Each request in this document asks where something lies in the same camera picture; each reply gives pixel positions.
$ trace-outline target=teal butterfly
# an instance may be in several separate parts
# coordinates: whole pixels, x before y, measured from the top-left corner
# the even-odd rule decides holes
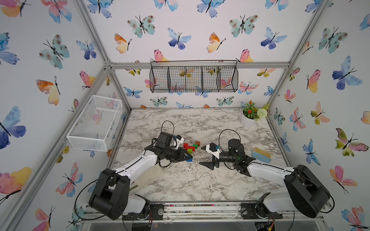
[[[227,104],[227,105],[232,104],[232,99],[233,98],[234,98],[233,96],[232,97],[228,97],[228,98],[224,97],[223,99],[216,99],[216,101],[217,101],[217,104],[221,107],[224,104]]]
[[[145,31],[148,32],[148,34],[152,34],[152,35],[154,34],[155,27],[153,24],[151,24],[152,22],[154,22],[154,17],[152,15],[145,17],[142,21],[141,21],[140,15],[139,15],[139,18],[136,16],[135,18],[137,18],[137,20],[139,20],[140,23],[138,23],[136,20],[128,20],[127,24],[130,27],[132,27],[132,31],[134,32],[134,34],[138,36],[138,38],[142,37],[143,31],[144,31],[144,34],[145,34]]]
[[[153,102],[154,106],[158,107],[159,105],[167,105],[167,97],[162,97],[162,98],[155,98],[155,99],[150,99],[150,101]]]

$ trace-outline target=butterfly wallpaper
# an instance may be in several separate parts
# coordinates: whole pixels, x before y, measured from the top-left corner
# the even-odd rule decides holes
[[[321,1],[309,2],[306,13],[316,11]],[[370,47],[361,43],[370,36],[370,2],[333,3],[299,48],[268,116],[292,166],[307,166],[335,199],[333,211],[323,214],[329,230],[364,231],[370,229],[370,69],[363,60]],[[344,14],[357,16],[343,19]]]

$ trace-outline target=metal bar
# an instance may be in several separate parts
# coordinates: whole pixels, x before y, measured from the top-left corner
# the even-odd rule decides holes
[[[284,83],[284,80],[286,79],[286,77],[289,75],[289,73],[292,72],[293,70],[293,67],[294,67],[294,63],[297,61],[298,57],[300,56],[300,53],[303,49],[303,46],[305,45],[307,39],[311,36],[315,26],[318,24],[319,20],[323,17],[324,13],[325,13],[325,10],[328,8],[328,3],[330,2],[330,0],[322,0],[319,7],[316,9],[316,12],[314,13],[314,15],[312,16],[312,18],[310,19],[302,37],[300,38],[299,40],[299,43],[296,47],[296,49],[294,50],[289,62],[290,62],[290,67],[288,68],[288,70],[286,70],[284,72],[284,75],[279,79],[275,89],[274,89],[274,92],[271,96],[271,98],[269,99],[269,103],[273,103],[275,98],[276,98],[276,94],[278,93],[278,91],[280,90],[281,86],[283,85]]]
[[[85,3],[83,0],[77,0],[77,11],[80,12],[80,15],[82,16],[83,22],[85,24],[85,28],[87,28],[90,36],[94,39],[95,47],[97,48],[98,52],[100,53],[101,57],[103,58],[103,61],[108,62],[109,64],[109,58],[108,55],[103,47],[103,44],[100,40],[100,37],[96,31],[96,28],[93,24],[93,21],[90,18],[89,12],[87,11],[85,7]]]
[[[179,66],[235,66],[227,62],[154,62],[153,67],[179,67]],[[150,62],[127,62],[127,63],[112,63],[112,69],[150,69]],[[238,62],[236,65],[240,69],[251,69],[251,68],[288,68],[289,62]]]
[[[86,105],[90,97],[98,92],[108,72],[109,70],[107,68],[102,68],[102,70],[97,75],[94,84],[91,86],[90,90],[88,91],[85,98],[81,101],[80,105]],[[1,225],[0,230],[6,231],[16,230],[18,224],[20,223],[22,217],[26,213],[28,207],[31,205],[32,200],[35,198],[37,192],[41,188],[43,182],[47,178],[52,167],[54,166],[59,156],[60,149],[67,141],[66,135],[68,131],[71,129],[71,127],[75,124],[75,121],[82,112],[83,108],[84,107],[82,106],[78,107],[75,110],[73,116],[69,118],[66,127],[64,127],[63,131],[60,133],[60,136],[52,146],[49,153],[44,158],[43,162],[40,164],[40,167],[35,172],[35,175],[29,181],[26,188],[22,189],[23,191],[22,195],[17,200],[12,210],[9,212],[4,223]]]

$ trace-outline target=marble table surface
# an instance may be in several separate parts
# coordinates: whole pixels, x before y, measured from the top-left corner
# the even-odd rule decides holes
[[[132,110],[113,169],[140,155],[144,147],[151,144],[151,139],[158,137],[165,120],[174,123],[174,135],[184,137],[185,143],[200,141],[201,146],[212,142],[218,144],[220,132],[233,129],[239,133],[248,156],[252,156],[252,150],[258,147],[272,153],[270,164],[286,166],[267,120],[259,120],[246,129],[240,123],[240,114],[241,109]],[[166,122],[163,131],[172,133],[172,130],[171,123]],[[238,138],[237,134],[232,131],[222,133],[220,143],[224,150],[232,138]],[[206,151],[196,149],[192,162],[172,163],[168,168],[162,168],[164,174],[137,194],[151,201],[218,201],[257,200],[266,192],[286,191],[276,183],[229,170],[224,164],[214,171],[199,164],[211,161],[211,158]]]

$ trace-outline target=white plastic part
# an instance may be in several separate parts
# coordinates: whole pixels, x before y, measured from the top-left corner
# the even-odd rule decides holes
[[[291,174],[291,172],[288,172],[288,171],[294,171],[292,167],[282,167],[282,166],[277,166],[277,165],[272,165],[272,164],[266,165],[263,162],[257,161],[257,160],[254,160],[253,162],[258,162],[258,163],[251,163],[247,167],[248,172],[251,176],[260,177],[260,178],[275,182],[284,187],[285,187],[285,183],[284,183],[285,176]]]
[[[270,212],[298,211],[288,192],[269,194],[265,197],[263,203]]]

